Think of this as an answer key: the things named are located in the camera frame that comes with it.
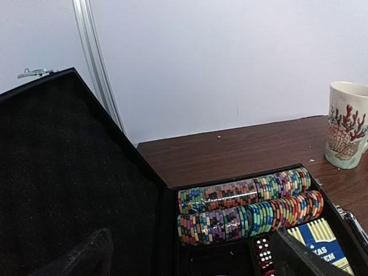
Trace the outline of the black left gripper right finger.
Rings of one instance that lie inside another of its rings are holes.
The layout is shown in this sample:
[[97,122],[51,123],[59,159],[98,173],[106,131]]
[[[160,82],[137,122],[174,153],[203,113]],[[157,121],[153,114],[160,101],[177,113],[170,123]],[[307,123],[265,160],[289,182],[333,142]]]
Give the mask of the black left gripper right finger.
[[270,236],[276,275],[349,275],[321,259],[284,229]]

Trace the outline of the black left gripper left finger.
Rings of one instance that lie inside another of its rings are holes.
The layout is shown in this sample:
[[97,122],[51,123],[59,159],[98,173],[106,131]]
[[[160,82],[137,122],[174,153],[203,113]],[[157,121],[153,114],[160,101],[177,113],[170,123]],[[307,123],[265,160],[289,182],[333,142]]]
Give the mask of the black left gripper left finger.
[[102,228],[31,275],[110,275],[113,249],[110,229]]

